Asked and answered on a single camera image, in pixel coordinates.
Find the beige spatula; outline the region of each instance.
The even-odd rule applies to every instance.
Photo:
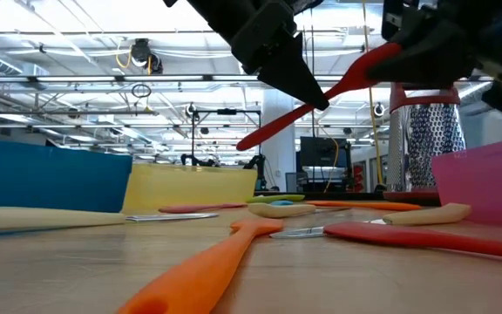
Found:
[[[173,219],[207,218],[216,215],[217,214],[203,213],[125,216],[123,214],[96,213],[81,210],[0,207],[0,230],[104,226],[126,223],[126,220],[143,222]]]
[[[344,208],[318,208],[315,205],[296,204],[273,206],[266,203],[248,204],[251,213],[265,218],[285,218],[295,215],[313,214],[319,210],[339,210]]]
[[[420,209],[383,216],[383,222],[392,225],[416,226],[460,222],[471,213],[471,207],[450,203],[440,208]]]

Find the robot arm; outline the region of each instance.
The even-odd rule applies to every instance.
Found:
[[[187,0],[232,47],[247,74],[324,110],[329,102],[302,57],[294,15],[322,0]],[[165,0],[172,6],[177,0]]]
[[[448,88],[477,70],[494,78],[482,100],[502,112],[502,1],[385,0],[382,34],[403,50],[370,79]]]

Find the spatula head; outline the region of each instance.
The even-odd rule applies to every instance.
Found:
[[[282,230],[284,223],[282,220],[269,218],[244,219],[232,223],[230,227],[233,231],[250,228],[256,236],[262,236]]]

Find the computer monitor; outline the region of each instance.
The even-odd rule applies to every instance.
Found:
[[[338,143],[337,167],[348,167],[346,139],[335,139]],[[319,137],[301,137],[300,162],[302,167],[333,167],[336,145],[332,139]]]

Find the table surface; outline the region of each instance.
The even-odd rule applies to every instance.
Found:
[[[0,236],[0,313],[113,313],[156,276],[229,235],[245,209],[198,221]],[[350,209],[287,218],[288,228],[375,219]],[[502,240],[469,222],[432,226]],[[251,244],[214,313],[502,314],[502,259],[335,238]]]

